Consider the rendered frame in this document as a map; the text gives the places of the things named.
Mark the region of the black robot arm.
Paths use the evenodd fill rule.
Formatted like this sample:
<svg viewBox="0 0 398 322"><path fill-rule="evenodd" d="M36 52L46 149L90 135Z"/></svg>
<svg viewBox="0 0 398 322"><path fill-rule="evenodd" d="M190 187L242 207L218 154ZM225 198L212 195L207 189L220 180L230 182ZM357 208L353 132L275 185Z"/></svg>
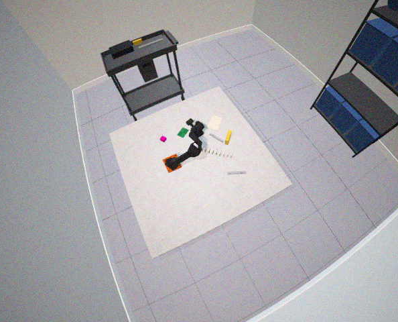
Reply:
<svg viewBox="0 0 398 322"><path fill-rule="evenodd" d="M175 158L171 157L165 160L165 165L170 168L171 170L174 170L178 167L178 164L185 161L189 157L196 157L201 153L202 150L202 141L200 141L199 136L200 136L200 131L205 128L203 123L200 123L197 121L194 124L195 128L192 128L189 137L194 140L194 143L198 145L198 148L194 145L194 143L190 144L190 147L188 148L188 151L182 154L181 156Z"/></svg>

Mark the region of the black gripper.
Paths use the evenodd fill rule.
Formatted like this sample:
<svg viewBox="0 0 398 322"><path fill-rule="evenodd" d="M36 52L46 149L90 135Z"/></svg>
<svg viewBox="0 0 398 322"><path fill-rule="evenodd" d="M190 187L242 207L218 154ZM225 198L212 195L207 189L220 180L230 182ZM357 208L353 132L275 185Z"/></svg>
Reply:
<svg viewBox="0 0 398 322"><path fill-rule="evenodd" d="M190 118L189 120L187 120L186 124L191 125L191 129L192 129L192 128L195 128L195 126L192 124L193 122L194 121ZM204 132L202 130L200 131L200 133L201 133L200 136L202 136L204 134Z"/></svg>

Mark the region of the yellow rectangular block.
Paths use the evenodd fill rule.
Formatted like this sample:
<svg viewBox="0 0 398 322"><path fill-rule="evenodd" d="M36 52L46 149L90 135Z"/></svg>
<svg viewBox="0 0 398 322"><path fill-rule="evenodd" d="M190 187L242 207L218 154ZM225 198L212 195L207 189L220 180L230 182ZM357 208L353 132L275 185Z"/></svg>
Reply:
<svg viewBox="0 0 398 322"><path fill-rule="evenodd" d="M231 137L231 131L228 130L228 133L226 135L226 139L225 139L225 144L228 145L229 141L230 141L230 137Z"/></svg>

